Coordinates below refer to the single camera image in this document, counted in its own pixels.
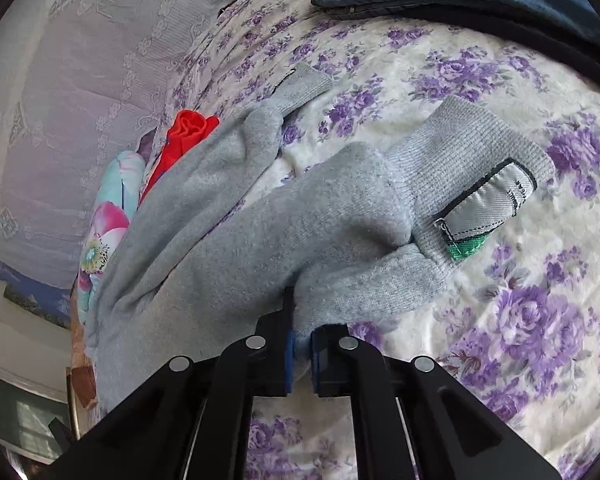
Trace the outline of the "grey sweatpants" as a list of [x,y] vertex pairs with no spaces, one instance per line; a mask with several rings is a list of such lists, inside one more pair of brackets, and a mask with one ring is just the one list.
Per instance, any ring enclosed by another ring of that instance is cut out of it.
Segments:
[[538,144],[449,96],[387,151],[349,143],[238,209],[274,162],[284,119],[331,85],[297,65],[140,204],[86,320],[103,410],[174,356],[200,361],[249,336],[287,287],[298,359],[318,326],[382,322],[429,304],[555,172]]

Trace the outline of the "blue patterned cloth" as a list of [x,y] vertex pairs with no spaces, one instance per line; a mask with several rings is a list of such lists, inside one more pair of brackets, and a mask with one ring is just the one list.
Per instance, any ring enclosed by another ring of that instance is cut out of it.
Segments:
[[58,288],[35,281],[0,260],[0,280],[18,295],[36,304],[45,314],[70,321],[71,288]]

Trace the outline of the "folded floral turquoise quilt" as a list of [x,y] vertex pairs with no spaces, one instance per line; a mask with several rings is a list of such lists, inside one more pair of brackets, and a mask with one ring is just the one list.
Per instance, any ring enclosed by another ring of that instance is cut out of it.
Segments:
[[79,258],[76,312],[82,326],[108,260],[137,210],[144,170],[145,161],[140,154],[124,151],[110,162],[102,175]]

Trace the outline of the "folded red shorts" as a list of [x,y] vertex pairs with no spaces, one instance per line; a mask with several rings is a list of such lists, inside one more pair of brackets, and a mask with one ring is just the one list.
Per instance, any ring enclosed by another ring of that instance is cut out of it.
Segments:
[[140,194],[140,202],[178,160],[204,139],[207,139],[219,124],[220,120],[216,116],[206,117],[196,110],[180,110],[166,133],[166,143],[154,169],[151,170],[142,194]]

